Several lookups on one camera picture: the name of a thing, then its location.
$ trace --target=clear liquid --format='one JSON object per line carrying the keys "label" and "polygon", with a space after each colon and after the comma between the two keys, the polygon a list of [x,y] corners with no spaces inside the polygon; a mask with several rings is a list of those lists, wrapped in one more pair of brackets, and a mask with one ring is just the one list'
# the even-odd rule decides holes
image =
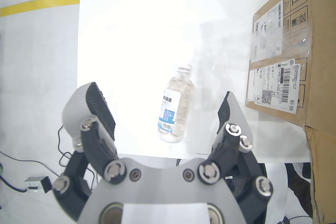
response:
{"label": "clear liquid", "polygon": [[190,80],[190,73],[178,71],[177,75],[169,80],[168,89],[181,92],[181,98],[176,113],[173,132],[169,133],[161,128],[158,128],[159,137],[166,142],[178,143],[185,135],[190,101],[195,89],[195,86]]}

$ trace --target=barcode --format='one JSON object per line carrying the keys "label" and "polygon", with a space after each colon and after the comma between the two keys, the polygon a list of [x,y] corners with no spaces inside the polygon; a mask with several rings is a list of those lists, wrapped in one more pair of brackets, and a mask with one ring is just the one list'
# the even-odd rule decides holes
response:
{"label": "barcode", "polygon": [[261,92],[261,102],[263,104],[271,104],[272,99],[272,91],[271,90],[263,90]]}
{"label": "barcode", "polygon": [[256,22],[255,24],[255,33],[258,36],[258,29],[259,29],[259,22]]}
{"label": "barcode", "polygon": [[279,11],[279,23],[278,23],[278,27],[280,27],[281,26],[281,4],[279,4],[278,11]]}
{"label": "barcode", "polygon": [[162,128],[170,129],[171,126],[170,126],[170,125],[167,125],[167,124],[165,124],[165,123],[162,123]]}
{"label": "barcode", "polygon": [[289,94],[289,81],[291,78],[291,68],[286,68],[283,72],[283,84],[282,84],[282,96],[281,102],[288,103],[288,94]]}

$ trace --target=tabletop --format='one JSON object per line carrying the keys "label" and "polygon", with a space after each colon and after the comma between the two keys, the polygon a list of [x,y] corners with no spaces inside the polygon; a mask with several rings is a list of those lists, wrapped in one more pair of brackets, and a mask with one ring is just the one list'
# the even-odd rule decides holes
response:
{"label": "tabletop", "polygon": [[[80,0],[77,85],[97,82],[115,119],[119,153],[207,157],[217,111],[232,91],[259,162],[309,161],[302,128],[244,106],[253,14],[268,0]],[[167,81],[191,63],[195,85],[186,135],[158,139]]]}

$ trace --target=cardboard box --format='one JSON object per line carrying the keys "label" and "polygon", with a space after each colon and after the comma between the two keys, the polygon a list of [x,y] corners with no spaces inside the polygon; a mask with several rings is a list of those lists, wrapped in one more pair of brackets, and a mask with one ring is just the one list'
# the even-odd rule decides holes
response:
{"label": "cardboard box", "polygon": [[314,223],[336,222],[336,0],[270,0],[254,15],[245,104],[304,127]]}

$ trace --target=qr code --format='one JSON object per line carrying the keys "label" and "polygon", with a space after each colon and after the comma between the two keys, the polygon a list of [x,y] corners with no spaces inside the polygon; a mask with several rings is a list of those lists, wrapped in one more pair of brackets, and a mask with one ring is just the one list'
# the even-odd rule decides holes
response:
{"label": "qr code", "polygon": [[272,99],[272,91],[271,90],[263,90],[261,92],[261,102],[263,104],[271,104],[271,99]]}

